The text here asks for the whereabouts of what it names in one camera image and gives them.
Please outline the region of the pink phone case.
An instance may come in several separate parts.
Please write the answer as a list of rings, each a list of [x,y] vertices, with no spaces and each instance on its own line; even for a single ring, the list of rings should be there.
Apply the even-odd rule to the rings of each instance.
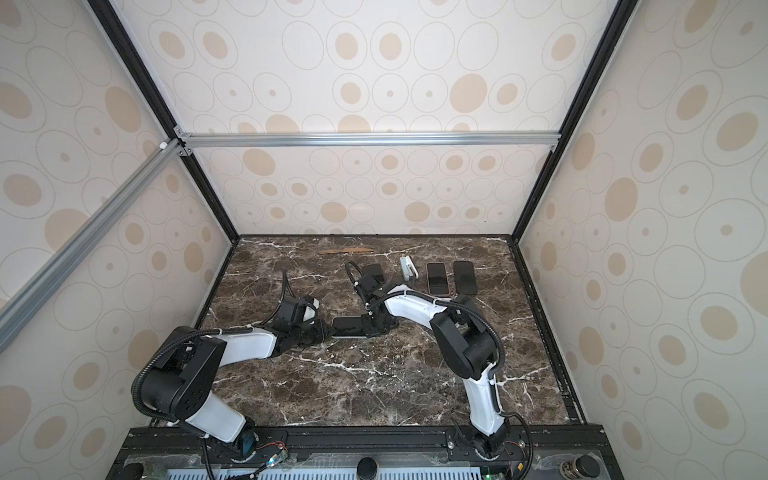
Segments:
[[[445,264],[430,262],[426,265],[426,268],[429,294],[436,297],[448,296],[450,288]]]

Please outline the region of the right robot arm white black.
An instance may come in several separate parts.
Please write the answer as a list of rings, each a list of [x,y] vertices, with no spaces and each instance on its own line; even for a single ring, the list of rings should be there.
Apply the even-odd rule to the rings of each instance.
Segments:
[[[432,297],[393,283],[366,286],[357,280],[353,286],[365,306],[367,336],[388,332],[400,319],[431,330],[443,360],[463,381],[471,425],[485,437],[495,435],[504,423],[496,373],[504,366],[505,351],[500,336],[471,300]]]

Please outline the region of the black phone case horizontal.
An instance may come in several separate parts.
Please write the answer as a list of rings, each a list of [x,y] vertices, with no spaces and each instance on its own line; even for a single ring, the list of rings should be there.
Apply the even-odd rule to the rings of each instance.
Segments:
[[[462,295],[477,295],[477,284],[474,264],[471,261],[457,260],[453,262],[453,273],[456,292]]]

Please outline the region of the black phone case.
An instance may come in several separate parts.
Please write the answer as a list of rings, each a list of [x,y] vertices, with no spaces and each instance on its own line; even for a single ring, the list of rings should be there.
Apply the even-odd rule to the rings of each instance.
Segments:
[[[378,283],[384,284],[386,282],[385,272],[379,263],[364,265],[361,270],[364,275],[371,276]]]

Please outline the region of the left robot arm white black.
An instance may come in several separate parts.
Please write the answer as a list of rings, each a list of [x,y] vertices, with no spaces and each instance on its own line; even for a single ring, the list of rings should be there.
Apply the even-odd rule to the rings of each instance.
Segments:
[[[328,329],[318,310],[319,301],[311,296],[285,297],[264,326],[176,328],[135,378],[135,408],[230,445],[244,456],[255,442],[253,422],[213,393],[219,368],[323,342]]]

